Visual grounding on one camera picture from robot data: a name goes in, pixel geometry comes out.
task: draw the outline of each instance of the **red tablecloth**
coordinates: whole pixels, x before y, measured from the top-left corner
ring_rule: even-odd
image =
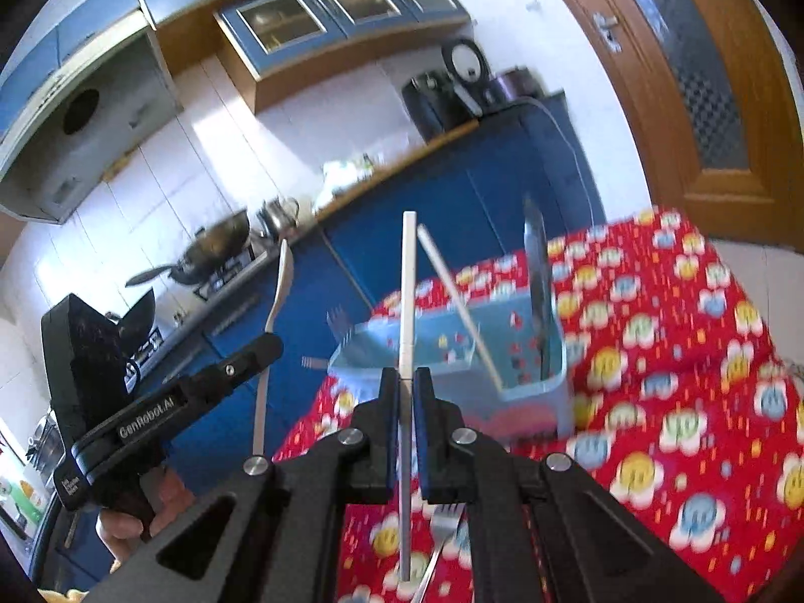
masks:
[[[579,433],[520,441],[512,451],[565,451],[729,601],[756,592],[798,539],[804,504],[804,405],[757,310],[714,248],[673,211],[646,211],[549,247]],[[524,254],[457,275],[471,299],[527,287]],[[417,288],[422,309],[445,306],[441,284]],[[375,315],[395,315],[399,294]],[[327,378],[276,459],[349,424],[354,397]],[[413,572],[433,541],[433,507],[414,482]],[[410,600],[395,573],[396,505],[347,509],[341,603]],[[473,598],[465,522],[446,545],[425,600]]]

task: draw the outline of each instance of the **finger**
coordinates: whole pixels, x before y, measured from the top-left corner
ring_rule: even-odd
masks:
[[[102,510],[95,522],[95,532],[110,553],[122,562],[131,555],[128,540],[142,534],[142,522],[122,512]]]
[[[189,489],[183,489],[181,493],[166,502],[165,507],[159,511],[159,514],[154,517],[154,521],[151,522],[151,536],[156,536],[159,532],[162,532],[166,526],[173,523],[194,502],[194,494]]]
[[[162,482],[159,483],[159,500],[162,503],[168,503],[172,499],[180,496],[182,492],[186,491],[182,479],[178,477],[178,473],[174,469],[168,468],[165,471],[165,476]]]

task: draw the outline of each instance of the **white chopstick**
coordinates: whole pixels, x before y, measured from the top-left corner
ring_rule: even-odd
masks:
[[[399,579],[410,580],[413,344],[416,327],[416,212],[402,217],[402,296],[399,305]]]
[[[427,231],[427,227],[425,227],[424,224],[420,224],[417,228],[417,235],[419,237],[421,246],[424,248],[427,257],[430,259],[430,263],[432,263],[433,267],[435,267],[438,278],[441,279],[441,283],[444,283],[444,287],[447,288],[449,297],[455,304],[455,310],[457,310],[457,314],[461,317],[463,326],[466,327],[466,330],[469,331],[469,335],[472,336],[474,343],[477,346],[477,352],[480,354],[480,358],[483,360],[483,364],[489,372],[491,382],[493,382],[494,386],[499,392],[502,392],[503,379],[497,371],[497,367],[494,366],[494,361],[491,359],[491,354],[489,353],[488,348],[485,346],[485,342],[480,335],[480,331],[472,321],[472,315],[469,315],[469,309],[466,307],[463,296],[461,296],[460,291],[457,289],[455,280],[449,273],[449,269],[446,266],[444,259],[441,258],[441,251],[438,251],[436,243],[433,242],[433,238],[430,236],[429,231]]]

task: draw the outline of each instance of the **kitchen knife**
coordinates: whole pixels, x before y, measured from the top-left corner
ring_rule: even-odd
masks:
[[[544,231],[544,218],[527,195],[524,199],[524,214],[525,256],[528,258],[533,330],[541,355],[540,378],[545,380],[550,374],[548,336],[552,314],[552,272],[548,258],[548,239]]]

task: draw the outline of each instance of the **plastic container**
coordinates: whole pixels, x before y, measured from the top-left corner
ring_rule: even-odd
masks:
[[[416,367],[430,368],[436,396],[459,406],[473,429],[502,441],[569,437],[575,429],[572,392],[564,333],[553,305],[546,380],[540,380],[541,356],[533,336],[528,291],[469,306],[504,381],[502,391],[494,386],[471,337],[449,308],[417,318]],[[398,352],[399,320],[371,320],[355,326],[351,337],[335,350],[329,372],[358,401],[365,401],[377,397],[380,374],[384,367],[396,366]]]

